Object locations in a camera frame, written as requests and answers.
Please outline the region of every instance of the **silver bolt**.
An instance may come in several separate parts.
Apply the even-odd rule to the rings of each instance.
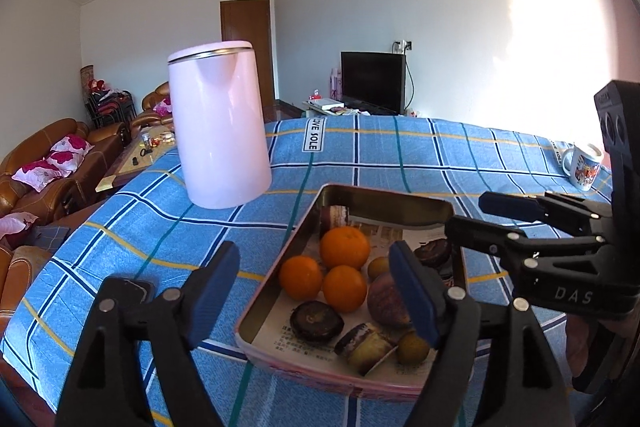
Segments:
[[[180,288],[167,288],[162,292],[162,298],[165,301],[177,301],[180,295]]]
[[[116,301],[113,299],[103,299],[100,301],[100,304],[98,304],[98,310],[101,312],[110,312],[114,306],[116,306]]]
[[[513,300],[513,307],[519,312],[526,312],[529,309],[529,302],[522,297],[516,297]]]
[[[452,286],[447,290],[447,295],[454,301],[462,301],[466,296],[466,292],[460,286]]]

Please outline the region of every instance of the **black tv screen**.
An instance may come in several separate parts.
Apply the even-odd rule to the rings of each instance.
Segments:
[[[401,115],[405,71],[404,54],[342,52],[342,95]]]

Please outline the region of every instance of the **orange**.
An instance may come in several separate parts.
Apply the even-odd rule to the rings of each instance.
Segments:
[[[354,227],[331,229],[320,240],[320,258],[327,269],[345,264],[359,270],[370,251],[367,236]]]
[[[335,311],[356,311],[367,298],[367,282],[354,267],[340,265],[332,268],[322,283],[324,300]]]
[[[322,288],[322,272],[316,260],[297,255],[280,267],[278,281],[290,298],[309,301],[315,299]]]

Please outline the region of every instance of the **black cable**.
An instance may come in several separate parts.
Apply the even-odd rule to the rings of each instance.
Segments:
[[[404,112],[406,112],[406,109],[414,101],[415,84],[414,84],[414,77],[411,75],[411,70],[409,69],[409,63],[406,60],[404,61],[404,63],[406,64],[406,70],[409,72],[409,78],[411,79],[411,98],[409,99],[409,103],[404,107]]]

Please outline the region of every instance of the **wooden door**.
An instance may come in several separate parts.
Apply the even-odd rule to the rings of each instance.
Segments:
[[[248,41],[254,46],[262,105],[272,106],[275,95],[269,0],[220,1],[220,25],[224,41]]]

